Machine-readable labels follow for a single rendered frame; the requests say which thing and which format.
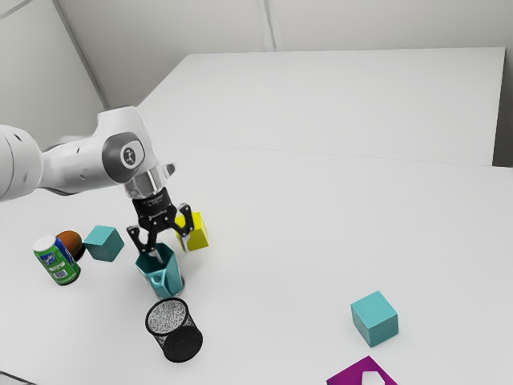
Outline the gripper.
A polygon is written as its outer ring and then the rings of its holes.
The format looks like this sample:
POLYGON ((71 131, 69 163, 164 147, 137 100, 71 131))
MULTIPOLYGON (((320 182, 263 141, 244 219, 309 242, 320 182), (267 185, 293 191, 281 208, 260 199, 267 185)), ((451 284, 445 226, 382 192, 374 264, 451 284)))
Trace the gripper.
POLYGON ((195 229, 189 204, 183 203, 177 211, 166 188, 152 197, 133 199, 132 204, 137 213, 138 225, 128 226, 127 233, 141 253, 147 253, 163 264, 163 258, 156 248, 156 239, 158 233, 171 227, 175 230, 183 251, 189 251, 188 241, 191 232, 195 229), (145 243, 139 237, 141 229, 147 231, 145 243))

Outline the yellow block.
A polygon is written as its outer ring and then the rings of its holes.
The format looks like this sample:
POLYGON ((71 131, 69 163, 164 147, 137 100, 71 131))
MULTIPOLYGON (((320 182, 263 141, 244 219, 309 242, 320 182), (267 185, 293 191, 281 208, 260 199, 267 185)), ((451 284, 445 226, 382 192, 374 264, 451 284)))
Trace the yellow block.
POLYGON ((192 213, 194 229, 187 237, 181 237, 178 233, 176 238, 184 252, 202 249, 209 246, 208 229, 201 216, 201 212, 192 213))

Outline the teal faceted mug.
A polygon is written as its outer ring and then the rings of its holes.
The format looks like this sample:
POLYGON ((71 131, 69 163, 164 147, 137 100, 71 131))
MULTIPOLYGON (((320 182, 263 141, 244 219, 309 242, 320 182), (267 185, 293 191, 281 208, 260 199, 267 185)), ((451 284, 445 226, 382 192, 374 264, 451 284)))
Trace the teal faceted mug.
POLYGON ((174 297, 184 288, 176 255, 162 242, 156 244, 156 251, 162 261, 148 253, 141 253, 135 265, 159 298, 174 297))

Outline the teal block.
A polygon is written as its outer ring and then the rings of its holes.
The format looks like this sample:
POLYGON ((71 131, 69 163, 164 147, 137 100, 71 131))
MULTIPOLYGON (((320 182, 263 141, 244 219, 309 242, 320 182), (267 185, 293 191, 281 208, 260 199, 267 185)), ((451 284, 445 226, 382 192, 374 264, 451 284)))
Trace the teal block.
POLYGON ((353 324, 369 347, 399 333, 398 313, 380 291, 350 304, 353 324))
POLYGON ((124 247, 117 229, 104 225, 96 225, 83 244, 95 260, 107 262, 113 262, 124 247))

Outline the brown round fruit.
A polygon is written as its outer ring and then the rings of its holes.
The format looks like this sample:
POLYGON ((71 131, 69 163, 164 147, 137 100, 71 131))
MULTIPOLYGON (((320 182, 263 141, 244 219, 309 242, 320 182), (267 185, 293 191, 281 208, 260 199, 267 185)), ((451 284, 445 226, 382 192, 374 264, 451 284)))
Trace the brown round fruit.
POLYGON ((65 230, 57 235, 75 261, 79 261, 85 253, 85 245, 81 236, 73 230, 65 230))

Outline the black mesh pen holder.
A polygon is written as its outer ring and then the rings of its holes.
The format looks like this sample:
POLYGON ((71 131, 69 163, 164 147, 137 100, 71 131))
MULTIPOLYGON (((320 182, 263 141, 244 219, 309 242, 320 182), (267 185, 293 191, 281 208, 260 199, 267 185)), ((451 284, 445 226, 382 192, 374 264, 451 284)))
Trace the black mesh pen holder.
POLYGON ((202 345, 203 335, 180 298, 165 298, 147 312, 147 331, 160 345, 164 357, 173 363, 184 363, 195 357, 202 345))

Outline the green soda can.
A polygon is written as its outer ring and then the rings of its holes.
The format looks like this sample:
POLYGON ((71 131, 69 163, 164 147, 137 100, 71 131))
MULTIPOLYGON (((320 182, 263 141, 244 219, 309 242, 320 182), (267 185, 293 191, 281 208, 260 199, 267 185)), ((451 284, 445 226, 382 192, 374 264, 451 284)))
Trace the green soda can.
POLYGON ((33 244, 33 252, 56 284, 65 286, 79 277, 79 265, 56 236, 40 237, 33 244))

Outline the purple box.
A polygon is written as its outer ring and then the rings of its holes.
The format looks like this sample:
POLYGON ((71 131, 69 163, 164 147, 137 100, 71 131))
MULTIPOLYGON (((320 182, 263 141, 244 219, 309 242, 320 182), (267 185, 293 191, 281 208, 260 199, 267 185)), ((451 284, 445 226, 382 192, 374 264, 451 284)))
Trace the purple box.
POLYGON ((326 380, 326 385, 362 385, 365 372, 377 372, 383 385, 398 385, 398 383, 370 356, 360 359, 344 370, 326 380))

